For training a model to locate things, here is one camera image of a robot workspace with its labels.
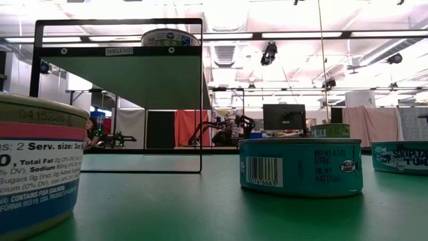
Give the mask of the white label can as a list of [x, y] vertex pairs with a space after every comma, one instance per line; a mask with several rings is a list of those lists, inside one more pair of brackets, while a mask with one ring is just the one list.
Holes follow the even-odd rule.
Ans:
[[179, 29], [153, 29], [144, 33], [141, 37], [142, 46], [172, 46], [189, 47], [199, 46], [200, 41], [191, 33]]

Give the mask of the orange cloth panel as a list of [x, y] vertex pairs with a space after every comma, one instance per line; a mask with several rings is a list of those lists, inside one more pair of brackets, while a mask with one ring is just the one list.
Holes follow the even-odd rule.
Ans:
[[200, 122], [199, 110], [176, 110], [174, 121], [175, 146], [189, 145], [189, 139]]

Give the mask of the black panel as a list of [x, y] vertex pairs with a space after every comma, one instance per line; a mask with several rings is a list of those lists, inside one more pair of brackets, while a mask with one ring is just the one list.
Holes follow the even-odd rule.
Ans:
[[147, 149], [173, 149], [175, 147], [175, 112], [148, 111], [146, 124]]

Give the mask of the black monitor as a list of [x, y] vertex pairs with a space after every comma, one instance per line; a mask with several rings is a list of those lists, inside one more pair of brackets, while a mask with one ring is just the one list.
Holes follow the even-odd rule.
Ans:
[[266, 131], [306, 129], [306, 109], [303, 104], [264, 104], [263, 127]]

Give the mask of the wooden board tray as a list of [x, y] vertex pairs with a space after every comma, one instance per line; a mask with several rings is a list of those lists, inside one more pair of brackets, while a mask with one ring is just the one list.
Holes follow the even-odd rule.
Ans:
[[29, 94], [39, 96], [41, 62], [77, 75], [117, 98], [149, 110], [194, 110], [203, 115], [206, 82], [202, 46], [59, 47], [43, 46], [46, 26], [202, 25], [202, 19], [59, 19], [35, 23]]

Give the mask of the white cloth panel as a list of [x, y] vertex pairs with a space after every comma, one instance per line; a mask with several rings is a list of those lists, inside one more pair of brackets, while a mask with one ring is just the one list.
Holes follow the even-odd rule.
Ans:
[[142, 140], [144, 136], [145, 109], [143, 108], [119, 108], [113, 109], [112, 130], [120, 131], [123, 135], [133, 136]]

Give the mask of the green table mat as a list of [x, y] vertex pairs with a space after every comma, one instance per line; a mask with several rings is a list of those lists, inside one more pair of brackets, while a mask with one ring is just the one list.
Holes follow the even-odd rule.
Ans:
[[73, 216], [31, 241], [428, 241], [428, 177], [362, 161], [362, 193], [328, 199], [244, 189], [235, 155], [201, 174], [83, 173]]

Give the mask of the black overhead gantry bar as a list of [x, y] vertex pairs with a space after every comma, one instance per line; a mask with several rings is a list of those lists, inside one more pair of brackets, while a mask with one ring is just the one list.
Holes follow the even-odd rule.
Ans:
[[[428, 38], [428, 29], [348, 30], [348, 31], [283, 31], [283, 32], [231, 32], [195, 34], [207, 42], [263, 41], [263, 40], [316, 40], [316, 39], [405, 39]], [[139, 42], [142, 36], [133, 35], [64, 35], [45, 36], [47, 44]]]

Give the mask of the teal label tuna can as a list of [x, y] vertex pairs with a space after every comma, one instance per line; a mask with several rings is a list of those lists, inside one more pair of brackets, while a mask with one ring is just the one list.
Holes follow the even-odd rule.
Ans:
[[428, 176], [428, 141], [375, 141], [371, 150], [376, 171]]
[[295, 197], [346, 197], [363, 189], [361, 140], [266, 138], [239, 142], [241, 186]]

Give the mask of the green label can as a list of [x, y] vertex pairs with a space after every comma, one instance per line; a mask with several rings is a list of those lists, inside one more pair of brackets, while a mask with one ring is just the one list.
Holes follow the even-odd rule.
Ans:
[[343, 123], [312, 126], [311, 136], [314, 138], [350, 138], [350, 125]]

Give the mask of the thin vertical pole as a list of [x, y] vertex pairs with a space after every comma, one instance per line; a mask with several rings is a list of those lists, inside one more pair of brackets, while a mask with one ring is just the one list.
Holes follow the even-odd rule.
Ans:
[[326, 109], [326, 124], [330, 122], [330, 111], [328, 107], [328, 85], [327, 85], [327, 75], [326, 75], [326, 64], [325, 64], [325, 51], [324, 51], [324, 31], [322, 25], [322, 10], [321, 10], [321, 1], [317, 0], [318, 4], [318, 19], [320, 26], [320, 41], [321, 41], [321, 50], [322, 50], [322, 68], [323, 68], [323, 77], [324, 77], [324, 96], [325, 96], [325, 109]]

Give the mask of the person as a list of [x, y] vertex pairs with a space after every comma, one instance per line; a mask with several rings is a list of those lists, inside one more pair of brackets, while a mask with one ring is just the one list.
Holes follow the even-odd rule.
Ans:
[[96, 119], [90, 117], [86, 121], [86, 145], [87, 146], [95, 146], [99, 141], [100, 137], [98, 136], [98, 123]]

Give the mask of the pink cloth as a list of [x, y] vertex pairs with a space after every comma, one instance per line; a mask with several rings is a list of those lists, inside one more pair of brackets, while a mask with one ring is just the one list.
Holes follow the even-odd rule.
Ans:
[[342, 119], [350, 125], [350, 137], [360, 139], [363, 148], [371, 147], [372, 142], [403, 140], [398, 108], [343, 108]]

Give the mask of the gold lid can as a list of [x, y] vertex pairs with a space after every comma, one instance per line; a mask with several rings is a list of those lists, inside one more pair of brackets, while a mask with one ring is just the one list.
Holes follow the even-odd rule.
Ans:
[[72, 215], [88, 118], [68, 104], [0, 92], [0, 241], [29, 238]]

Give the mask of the black aluminium table frame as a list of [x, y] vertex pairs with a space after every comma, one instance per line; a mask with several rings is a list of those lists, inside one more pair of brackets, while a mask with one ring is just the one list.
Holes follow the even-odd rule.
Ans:
[[85, 149], [85, 155], [238, 155], [239, 149]]

